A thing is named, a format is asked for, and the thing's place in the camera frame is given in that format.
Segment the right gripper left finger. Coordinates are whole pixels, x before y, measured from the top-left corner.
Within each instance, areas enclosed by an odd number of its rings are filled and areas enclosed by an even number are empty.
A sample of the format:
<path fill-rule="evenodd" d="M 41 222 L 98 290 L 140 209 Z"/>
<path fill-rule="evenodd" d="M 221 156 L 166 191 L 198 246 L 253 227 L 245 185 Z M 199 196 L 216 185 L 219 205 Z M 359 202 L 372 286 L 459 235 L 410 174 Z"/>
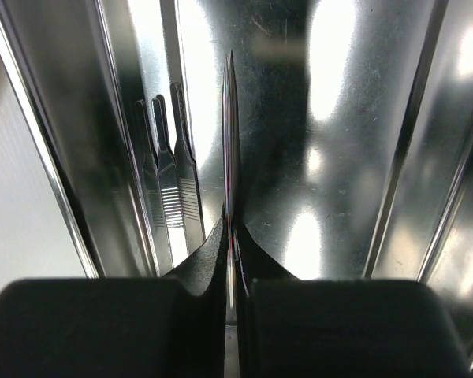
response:
<path fill-rule="evenodd" d="M 227 227 L 159 278 L 18 280 L 0 293 L 0 377 L 220 377 Z"/>

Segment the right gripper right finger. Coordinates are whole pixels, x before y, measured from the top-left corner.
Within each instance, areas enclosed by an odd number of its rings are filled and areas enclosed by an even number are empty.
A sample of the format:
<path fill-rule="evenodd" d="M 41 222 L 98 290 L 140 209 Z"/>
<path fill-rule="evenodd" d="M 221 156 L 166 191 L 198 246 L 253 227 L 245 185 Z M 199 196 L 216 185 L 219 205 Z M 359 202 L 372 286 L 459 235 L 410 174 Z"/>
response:
<path fill-rule="evenodd" d="M 300 280 L 233 226 L 243 377 L 469 377 L 441 299 L 413 280 Z"/>

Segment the scalpel handle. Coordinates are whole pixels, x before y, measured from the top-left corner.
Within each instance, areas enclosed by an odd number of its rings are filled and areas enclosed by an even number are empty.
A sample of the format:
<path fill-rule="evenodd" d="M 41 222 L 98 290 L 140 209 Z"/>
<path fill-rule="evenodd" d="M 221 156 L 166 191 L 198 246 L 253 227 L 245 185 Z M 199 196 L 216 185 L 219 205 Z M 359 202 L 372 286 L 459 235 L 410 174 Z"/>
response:
<path fill-rule="evenodd" d="M 202 246 L 206 239 L 199 196 L 196 160 L 191 148 L 182 86 L 179 83 L 172 83 L 170 85 L 170 95 L 177 134 L 174 147 L 177 182 L 181 195 L 188 252 L 192 253 Z"/>
<path fill-rule="evenodd" d="M 154 111 L 155 130 L 158 138 L 158 184 L 166 222 L 169 251 L 173 267 L 177 267 L 185 258 L 186 246 L 176 166 L 169 145 L 163 96 L 158 95 L 154 97 L 151 104 Z"/>

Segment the steel tweezers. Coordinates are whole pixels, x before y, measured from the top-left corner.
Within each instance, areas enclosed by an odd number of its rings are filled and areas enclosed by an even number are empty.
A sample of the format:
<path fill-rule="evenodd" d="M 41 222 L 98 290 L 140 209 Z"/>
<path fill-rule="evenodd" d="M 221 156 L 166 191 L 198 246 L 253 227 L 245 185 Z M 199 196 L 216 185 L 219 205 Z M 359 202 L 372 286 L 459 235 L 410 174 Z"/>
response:
<path fill-rule="evenodd" d="M 226 58 L 222 82 L 222 147 L 224 180 L 224 218 L 228 232 L 228 306 L 237 312 L 237 275 L 240 251 L 237 238 L 240 176 L 240 128 L 237 79 L 233 51 Z"/>

